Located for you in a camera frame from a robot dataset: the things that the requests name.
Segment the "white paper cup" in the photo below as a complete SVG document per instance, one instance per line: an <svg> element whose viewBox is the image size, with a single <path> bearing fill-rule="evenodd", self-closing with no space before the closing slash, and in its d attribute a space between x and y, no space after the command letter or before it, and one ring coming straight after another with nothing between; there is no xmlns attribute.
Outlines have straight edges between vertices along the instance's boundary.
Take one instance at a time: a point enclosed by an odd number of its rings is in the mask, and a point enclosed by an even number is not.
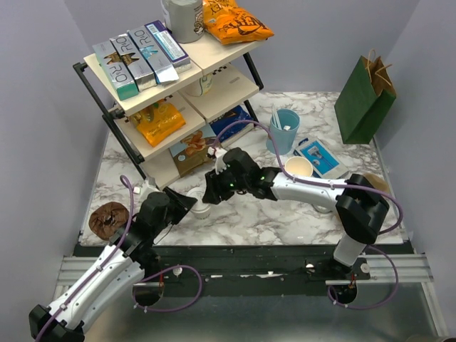
<svg viewBox="0 0 456 342"><path fill-rule="evenodd" d="M205 207L204 209L192 209L191 212L197 219L206 219L210 216L211 208Z"/></svg>

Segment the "brown cardboard cup carrier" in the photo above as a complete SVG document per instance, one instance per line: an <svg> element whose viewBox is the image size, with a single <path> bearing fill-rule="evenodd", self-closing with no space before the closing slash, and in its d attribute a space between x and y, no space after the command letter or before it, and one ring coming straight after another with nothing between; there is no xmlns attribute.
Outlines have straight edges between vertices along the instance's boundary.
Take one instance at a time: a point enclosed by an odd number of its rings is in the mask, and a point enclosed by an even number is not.
<svg viewBox="0 0 456 342"><path fill-rule="evenodd" d="M375 189L390 194L389 185L382 177L369 172L363 173L363 176L372 184Z"/></svg>

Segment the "white plastic lid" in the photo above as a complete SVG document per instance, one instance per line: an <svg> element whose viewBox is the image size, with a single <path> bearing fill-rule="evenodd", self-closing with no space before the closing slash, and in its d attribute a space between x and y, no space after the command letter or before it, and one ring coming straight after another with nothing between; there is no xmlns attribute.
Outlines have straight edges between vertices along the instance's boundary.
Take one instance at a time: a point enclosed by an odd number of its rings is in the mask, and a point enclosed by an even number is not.
<svg viewBox="0 0 456 342"><path fill-rule="evenodd" d="M197 202L193 205L193 211L204 211L207 209L207 204L202 201L204 197L204 189L201 187L194 187L187 193L188 197L192 197L197 200Z"/></svg>

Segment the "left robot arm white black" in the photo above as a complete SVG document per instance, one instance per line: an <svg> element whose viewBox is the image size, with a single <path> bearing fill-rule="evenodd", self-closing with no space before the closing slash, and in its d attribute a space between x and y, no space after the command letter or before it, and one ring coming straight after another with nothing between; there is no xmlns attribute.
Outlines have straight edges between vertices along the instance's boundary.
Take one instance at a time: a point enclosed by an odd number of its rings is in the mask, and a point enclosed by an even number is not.
<svg viewBox="0 0 456 342"><path fill-rule="evenodd" d="M134 219L112 236L90 268L63 295L28 315L36 341L84 341L85 334L114 300L133 284L151 281L159 269L154 240L179 223L197 199L166 187L150 192Z"/></svg>

